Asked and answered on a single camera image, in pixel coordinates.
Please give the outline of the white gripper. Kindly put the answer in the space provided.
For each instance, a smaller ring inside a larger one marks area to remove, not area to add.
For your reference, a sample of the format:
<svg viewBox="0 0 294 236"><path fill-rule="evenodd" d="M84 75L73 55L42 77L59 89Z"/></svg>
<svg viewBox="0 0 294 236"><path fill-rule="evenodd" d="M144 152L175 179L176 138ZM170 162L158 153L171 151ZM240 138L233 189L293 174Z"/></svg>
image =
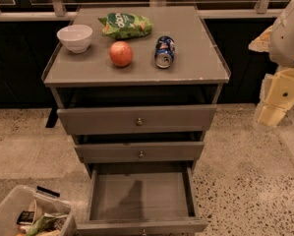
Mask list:
<svg viewBox="0 0 294 236"><path fill-rule="evenodd" d="M268 52L272 62L282 67L263 81L261 109L257 122L276 127L294 106L294 0L291 0L272 27L268 27L252 40L248 48Z"/></svg>

